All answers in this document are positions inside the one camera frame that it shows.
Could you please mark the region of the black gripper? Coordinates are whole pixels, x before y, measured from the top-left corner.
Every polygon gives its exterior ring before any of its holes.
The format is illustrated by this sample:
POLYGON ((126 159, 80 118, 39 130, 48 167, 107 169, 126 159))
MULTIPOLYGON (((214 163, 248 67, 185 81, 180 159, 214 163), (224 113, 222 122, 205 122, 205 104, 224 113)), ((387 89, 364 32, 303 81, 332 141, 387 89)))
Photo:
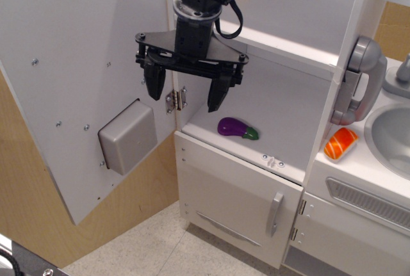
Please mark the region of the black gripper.
POLYGON ((150 97, 160 99, 166 70, 211 78, 209 113, 219 109, 230 87, 242 83, 243 67, 249 62, 246 54, 220 41, 211 26, 181 20, 172 31, 138 33, 135 41, 136 62, 144 69, 150 97))

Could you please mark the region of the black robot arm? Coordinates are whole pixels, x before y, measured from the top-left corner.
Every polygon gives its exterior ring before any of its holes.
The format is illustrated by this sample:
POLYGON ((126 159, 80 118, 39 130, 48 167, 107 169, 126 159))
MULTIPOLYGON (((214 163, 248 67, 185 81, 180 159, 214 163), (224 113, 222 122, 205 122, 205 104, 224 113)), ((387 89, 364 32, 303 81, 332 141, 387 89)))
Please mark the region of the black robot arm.
POLYGON ((139 33, 136 62, 144 70, 148 94, 159 100, 166 71, 172 70, 211 80, 208 110, 217 111, 229 89, 239 85, 248 56, 225 45, 241 29, 225 34, 220 28, 223 6, 230 6, 239 24, 243 15, 235 0, 173 0, 176 28, 168 32, 139 33))

